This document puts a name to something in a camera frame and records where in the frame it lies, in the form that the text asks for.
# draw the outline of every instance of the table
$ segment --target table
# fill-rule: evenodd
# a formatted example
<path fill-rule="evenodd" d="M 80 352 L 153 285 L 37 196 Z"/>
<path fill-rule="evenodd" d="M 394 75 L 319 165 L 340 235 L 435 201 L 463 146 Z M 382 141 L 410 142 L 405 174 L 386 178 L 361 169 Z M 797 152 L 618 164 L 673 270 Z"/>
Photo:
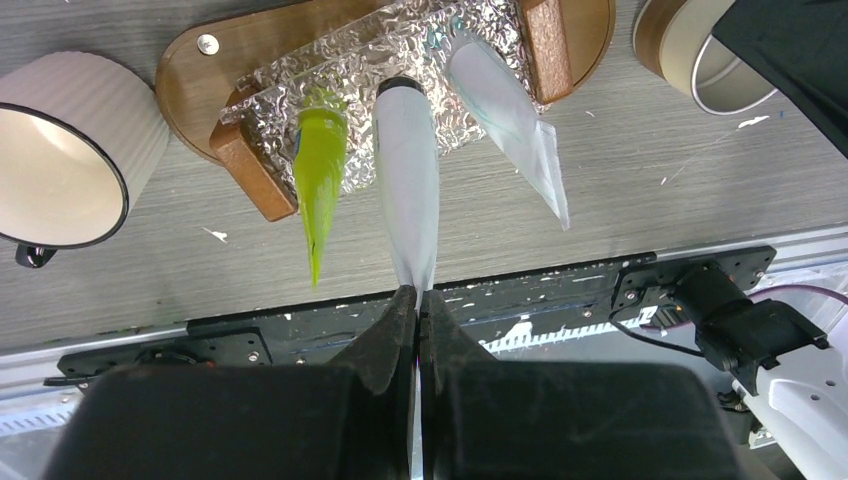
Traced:
<path fill-rule="evenodd" d="M 0 75 L 79 49 L 150 83 L 186 28 L 287 2 L 250 3 L 12 2 L 0 18 Z M 639 3 L 619 0 L 603 64 L 546 116 L 572 229 L 559 229 L 491 141 L 469 145 L 441 163 L 437 281 L 848 222 L 848 163 L 788 100 L 712 117 L 639 65 Z M 738 128 L 757 116 L 769 118 Z M 37 271 L 13 257 L 0 243 L 0 348 L 396 288 L 375 189 L 340 202 L 313 291 L 299 219 L 265 222 L 223 169 L 175 138 L 115 237 Z"/>

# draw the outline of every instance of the paint chip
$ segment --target paint chip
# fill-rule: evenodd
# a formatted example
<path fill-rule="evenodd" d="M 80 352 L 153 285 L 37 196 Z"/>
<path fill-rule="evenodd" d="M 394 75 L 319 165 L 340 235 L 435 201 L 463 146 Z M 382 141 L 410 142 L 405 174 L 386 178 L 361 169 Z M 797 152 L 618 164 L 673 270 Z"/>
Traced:
<path fill-rule="evenodd" d="M 763 120 L 768 120 L 768 119 L 769 119 L 768 115 L 764 115 L 762 117 L 754 117 L 751 120 L 746 120 L 746 121 L 740 123 L 737 128 L 750 127 L 751 125 L 756 125 L 756 124 L 762 122 Z"/>
<path fill-rule="evenodd" d="M 208 233 L 209 235 L 212 235 L 213 237 L 217 238 L 218 240 L 220 240 L 224 243 L 227 243 L 227 234 L 226 233 L 224 233 L 224 232 L 213 232 L 212 230 L 209 230 L 206 227 L 201 227 L 201 228 L 203 229 L 204 232 Z"/>

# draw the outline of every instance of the black mug rim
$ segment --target black mug rim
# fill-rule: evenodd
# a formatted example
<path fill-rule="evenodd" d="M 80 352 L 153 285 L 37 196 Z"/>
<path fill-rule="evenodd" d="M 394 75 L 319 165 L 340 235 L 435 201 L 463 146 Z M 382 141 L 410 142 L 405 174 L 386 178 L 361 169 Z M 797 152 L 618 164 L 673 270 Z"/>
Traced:
<path fill-rule="evenodd" d="M 17 105 L 17 104 L 14 104 L 14 103 L 7 103 L 7 102 L 0 102 L 0 110 L 10 110 L 10 111 L 13 111 L 13 112 L 19 112 L 19 113 L 24 113 L 24 114 L 27 114 L 27 115 L 32 115 L 34 117 L 38 117 L 41 120 L 50 122 L 50 123 L 52 123 L 52 124 L 54 124 L 58 127 L 63 128 L 64 130 L 68 131 L 69 133 L 73 134 L 74 136 L 76 136 L 77 138 L 79 138 L 80 140 L 85 142 L 89 147 L 93 148 L 94 151 L 96 151 L 98 155 L 100 155 L 100 158 L 102 158 L 103 161 L 106 162 L 106 165 L 109 166 L 109 169 L 112 170 L 112 174 L 115 175 L 115 178 L 118 180 L 118 185 L 121 187 L 121 197 L 123 199 L 123 202 L 122 202 L 122 205 L 121 205 L 121 215 L 120 215 L 120 217 L 118 217 L 118 221 L 115 222 L 115 225 L 112 228 L 110 228 L 108 232 L 106 232 L 103 235 L 97 237 L 96 239 L 90 240 L 88 242 L 77 243 L 77 244 L 73 244 L 73 245 L 47 245 L 47 244 L 44 244 L 44 243 L 33 243 L 33 242 L 28 242 L 28 241 L 23 240 L 23 239 L 15 238 L 11 235 L 7 235 L 7 234 L 3 233 L 2 231 L 0 231 L 0 238 L 5 239 L 5 240 L 9 240 L 11 242 L 15 242 L 19 245 L 26 245 L 28 247 L 35 247 L 35 248 L 44 248 L 46 250 L 74 250 L 74 249 L 77 249 L 77 248 L 85 248 L 85 247 L 90 247 L 92 245 L 96 245 L 96 244 L 108 239 L 109 237 L 114 235 L 118 230 L 120 230 L 120 228 L 124 225 L 124 222 L 127 219 L 127 215 L 129 214 L 130 195 L 129 195 L 129 190 L 127 189 L 127 182 L 126 182 L 126 180 L 124 180 L 123 174 L 118 169 L 118 166 L 115 164 L 114 160 L 112 160 L 112 158 L 109 156 L 109 154 L 106 153 L 106 151 L 103 150 L 103 148 L 101 148 L 100 145 L 97 144 L 97 142 L 92 140 L 91 137 L 89 137 L 85 133 L 81 132 L 79 129 L 77 129 L 73 125 L 70 125 L 70 124 L 68 124 L 68 123 L 48 114 L 48 113 L 44 113 L 44 112 L 42 112 L 40 110 L 36 110 L 34 108 L 25 107 L 23 105 Z"/>

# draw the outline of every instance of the foil sheet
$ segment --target foil sheet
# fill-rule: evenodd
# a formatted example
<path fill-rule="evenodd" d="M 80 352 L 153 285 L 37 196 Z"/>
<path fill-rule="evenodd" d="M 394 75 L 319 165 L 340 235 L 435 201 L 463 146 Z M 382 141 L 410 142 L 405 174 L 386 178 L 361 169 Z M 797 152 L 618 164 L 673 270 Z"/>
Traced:
<path fill-rule="evenodd" d="M 442 74 L 447 59 L 440 46 L 454 29 L 471 32 L 495 48 L 532 98 L 517 9 L 514 0 L 399 1 L 241 79 L 242 87 L 265 89 L 224 109 L 221 120 L 245 122 L 269 167 L 294 185 L 298 112 L 316 91 L 332 92 L 347 104 L 348 161 L 341 193 L 353 193 L 376 177 L 371 112 L 377 87 L 387 78 L 406 75 L 424 87 L 440 154 L 485 137 Z"/>

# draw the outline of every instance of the screw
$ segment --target screw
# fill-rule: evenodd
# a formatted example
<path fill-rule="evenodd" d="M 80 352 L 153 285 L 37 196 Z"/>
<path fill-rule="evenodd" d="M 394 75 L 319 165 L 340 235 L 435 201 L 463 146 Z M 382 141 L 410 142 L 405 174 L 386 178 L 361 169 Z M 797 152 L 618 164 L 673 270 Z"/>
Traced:
<path fill-rule="evenodd" d="M 214 35 L 204 33 L 197 37 L 197 48 L 200 50 L 200 53 L 204 55 L 215 55 L 218 53 L 220 45 L 218 44 L 218 39 L 215 38 Z"/>

